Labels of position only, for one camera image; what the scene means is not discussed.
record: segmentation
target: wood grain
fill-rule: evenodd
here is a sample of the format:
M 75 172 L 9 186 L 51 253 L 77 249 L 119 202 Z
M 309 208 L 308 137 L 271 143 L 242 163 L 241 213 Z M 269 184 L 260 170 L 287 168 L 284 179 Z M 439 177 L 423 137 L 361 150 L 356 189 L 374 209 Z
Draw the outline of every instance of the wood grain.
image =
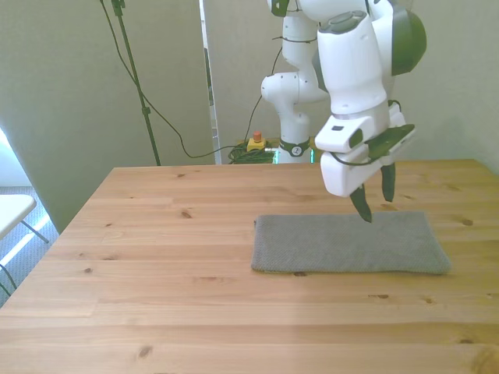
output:
M 260 214 L 352 213 L 317 165 L 115 169 L 0 310 L 1 374 L 495 374 L 499 178 L 474 161 L 400 163 L 445 277 L 261 274 Z

